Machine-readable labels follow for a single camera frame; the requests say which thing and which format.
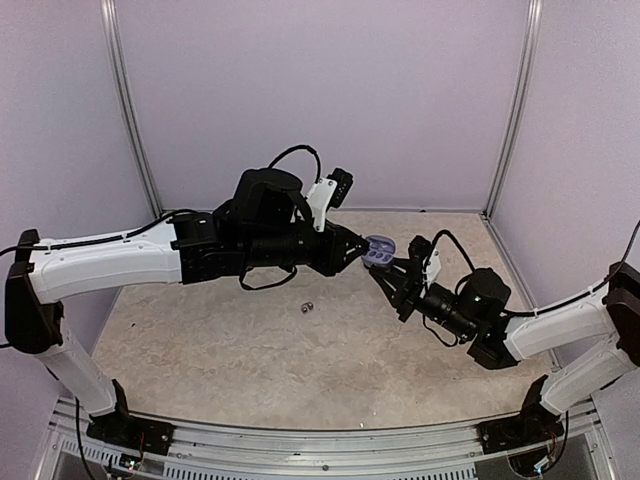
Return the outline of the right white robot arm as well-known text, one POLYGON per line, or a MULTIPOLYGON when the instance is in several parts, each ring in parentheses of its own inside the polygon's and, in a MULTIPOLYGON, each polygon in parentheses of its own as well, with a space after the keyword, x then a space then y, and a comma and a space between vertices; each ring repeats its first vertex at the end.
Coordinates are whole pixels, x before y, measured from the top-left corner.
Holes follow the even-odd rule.
POLYGON ((611 265, 602 283, 572 299, 529 312, 507 312, 510 288, 491 268, 478 268, 459 292, 436 283, 439 272, 421 259, 368 254, 363 263, 400 321, 413 313, 453 334, 457 346, 487 370, 518 365, 539 353, 585 338, 597 343, 559 372, 533 386, 533 402, 513 419, 511 433, 535 442, 558 416, 639 367, 639 273, 611 265))

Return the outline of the grey oval earbud case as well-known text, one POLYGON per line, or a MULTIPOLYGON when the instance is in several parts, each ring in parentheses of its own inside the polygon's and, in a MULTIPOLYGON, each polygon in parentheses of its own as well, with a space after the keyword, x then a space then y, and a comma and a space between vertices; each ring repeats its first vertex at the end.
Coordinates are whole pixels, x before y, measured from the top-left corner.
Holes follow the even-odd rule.
POLYGON ((396 243, 393 239, 382 235, 369 235, 366 237, 368 251, 361 256, 366 268, 388 268, 394 260, 396 243))

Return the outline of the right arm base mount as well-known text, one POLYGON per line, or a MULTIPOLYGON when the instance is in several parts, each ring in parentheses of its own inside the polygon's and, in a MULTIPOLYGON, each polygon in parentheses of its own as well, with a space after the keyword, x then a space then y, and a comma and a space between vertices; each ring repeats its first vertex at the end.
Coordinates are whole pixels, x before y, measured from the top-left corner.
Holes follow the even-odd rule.
POLYGON ((547 379, 543 375, 532 383, 517 414, 477 425, 484 454, 517 449, 565 434, 560 415, 541 404, 541 391, 547 379))

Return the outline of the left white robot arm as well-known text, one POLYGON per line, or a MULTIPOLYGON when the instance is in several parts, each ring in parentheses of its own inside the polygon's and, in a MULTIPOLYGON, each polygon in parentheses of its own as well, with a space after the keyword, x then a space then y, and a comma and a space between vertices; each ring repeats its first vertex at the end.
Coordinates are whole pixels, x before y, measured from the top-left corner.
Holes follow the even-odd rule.
POLYGON ((132 231, 75 239, 43 239, 27 230, 13 248, 4 287, 5 337, 37 357, 121 445, 140 434, 123 390, 80 347, 64 318, 63 300, 138 284, 196 284, 244 278, 273 267, 293 277, 306 266, 326 276, 366 253, 368 242, 331 222, 352 176, 335 170, 309 191, 276 168, 249 169, 232 198, 213 211, 179 209, 132 231))

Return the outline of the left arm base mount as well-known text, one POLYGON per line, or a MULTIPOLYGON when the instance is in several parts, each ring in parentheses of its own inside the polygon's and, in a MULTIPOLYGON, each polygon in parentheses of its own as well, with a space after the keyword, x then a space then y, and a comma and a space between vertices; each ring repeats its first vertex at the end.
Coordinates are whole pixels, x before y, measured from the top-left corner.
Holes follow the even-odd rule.
POLYGON ((171 423, 142 418, 130 413, 126 394, 117 380, 112 381, 115 408, 104 415, 90 415, 87 435, 140 453, 166 456, 172 444, 175 426, 171 423))

